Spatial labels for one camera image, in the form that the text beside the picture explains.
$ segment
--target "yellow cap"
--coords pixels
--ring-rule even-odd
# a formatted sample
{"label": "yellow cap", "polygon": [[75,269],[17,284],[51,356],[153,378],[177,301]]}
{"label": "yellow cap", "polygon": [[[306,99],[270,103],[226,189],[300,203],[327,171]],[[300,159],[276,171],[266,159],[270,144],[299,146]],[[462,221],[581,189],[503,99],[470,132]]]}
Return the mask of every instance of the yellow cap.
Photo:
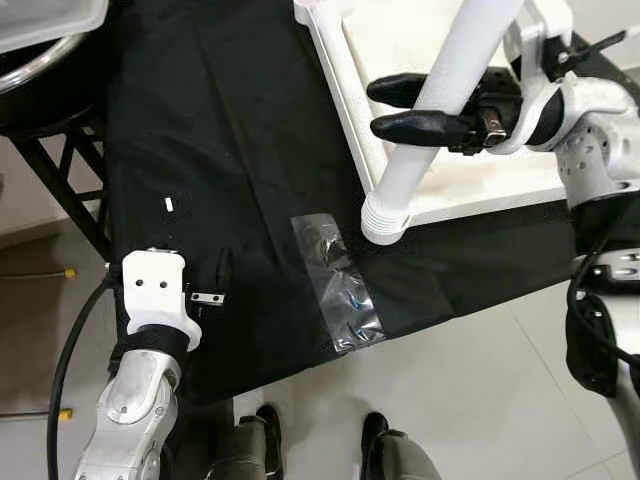
{"label": "yellow cap", "polygon": [[61,408],[60,413],[58,414],[58,420],[71,420],[73,417],[73,409],[72,408]]}

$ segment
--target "white floor tile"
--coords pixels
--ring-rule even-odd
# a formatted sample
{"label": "white floor tile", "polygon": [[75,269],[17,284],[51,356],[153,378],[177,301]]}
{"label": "white floor tile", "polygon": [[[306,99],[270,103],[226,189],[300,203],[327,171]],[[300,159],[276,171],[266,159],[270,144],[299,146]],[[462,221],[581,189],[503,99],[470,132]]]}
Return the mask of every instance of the white floor tile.
{"label": "white floor tile", "polygon": [[609,475],[609,472],[604,465],[598,464],[570,476],[567,480],[611,480],[611,475]]}
{"label": "white floor tile", "polygon": [[631,459],[627,452],[623,452],[620,455],[607,460],[606,462],[609,473],[613,480],[636,480],[637,477],[633,472],[633,466],[631,465]]}
{"label": "white floor tile", "polygon": [[[361,350],[263,387],[281,410],[287,478],[351,478],[379,410],[446,480],[564,479],[596,449],[505,306]],[[251,413],[258,405],[244,402]]]}
{"label": "white floor tile", "polygon": [[565,363],[565,293],[568,282],[546,288],[507,305],[542,356],[570,405],[605,460],[626,449],[620,426],[607,401],[582,388]]}

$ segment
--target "white plastic mount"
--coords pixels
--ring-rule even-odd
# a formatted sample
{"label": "white plastic mount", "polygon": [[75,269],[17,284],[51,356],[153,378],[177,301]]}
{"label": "white plastic mount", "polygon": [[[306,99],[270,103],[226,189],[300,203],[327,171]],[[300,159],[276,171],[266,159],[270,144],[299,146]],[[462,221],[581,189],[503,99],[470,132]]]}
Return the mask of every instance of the white plastic mount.
{"label": "white plastic mount", "polygon": [[189,337],[188,351],[200,344],[202,330],[191,320],[182,292],[185,261],[177,253],[135,250],[122,261],[124,306],[129,314],[127,333],[145,325],[166,325]]}

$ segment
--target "tiled floor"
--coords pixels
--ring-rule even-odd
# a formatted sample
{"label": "tiled floor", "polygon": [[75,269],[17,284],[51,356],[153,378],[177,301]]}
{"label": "tiled floor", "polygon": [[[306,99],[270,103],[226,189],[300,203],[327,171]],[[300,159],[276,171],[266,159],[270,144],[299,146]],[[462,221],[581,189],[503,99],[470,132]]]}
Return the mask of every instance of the tiled floor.
{"label": "tiled floor", "polygon": [[557,285],[236,398],[281,410],[287,478],[351,478],[361,421],[383,412],[443,480],[634,478],[620,428],[564,364]]}
{"label": "tiled floor", "polygon": [[[68,282],[0,285],[3,411],[46,404],[69,322],[103,274],[102,262],[77,235],[32,250],[40,256],[30,265],[17,251],[0,252],[2,271],[54,261],[73,264],[80,274]],[[564,365],[565,288],[551,287],[249,392],[236,398],[236,414],[265,401],[277,404],[288,480],[356,478],[361,421],[374,409],[425,448],[443,480],[632,480],[606,402],[582,390]],[[75,415],[62,429],[61,478],[70,477],[93,428],[113,344],[112,318],[105,298],[72,361],[64,403]],[[24,385],[15,384],[25,376]],[[45,478],[44,425],[0,423],[3,471]]]}

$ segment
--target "gray trouser leg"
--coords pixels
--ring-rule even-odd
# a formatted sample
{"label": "gray trouser leg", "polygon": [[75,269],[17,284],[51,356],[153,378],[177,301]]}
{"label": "gray trouser leg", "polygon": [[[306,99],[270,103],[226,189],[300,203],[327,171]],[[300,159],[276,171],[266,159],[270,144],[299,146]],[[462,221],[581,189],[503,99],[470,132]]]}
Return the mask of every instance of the gray trouser leg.
{"label": "gray trouser leg", "polygon": [[405,434],[389,432],[381,441],[385,480],[441,480],[428,455]]}
{"label": "gray trouser leg", "polygon": [[265,480],[267,451],[264,424],[255,419],[233,429],[220,446],[209,477],[212,480]]}

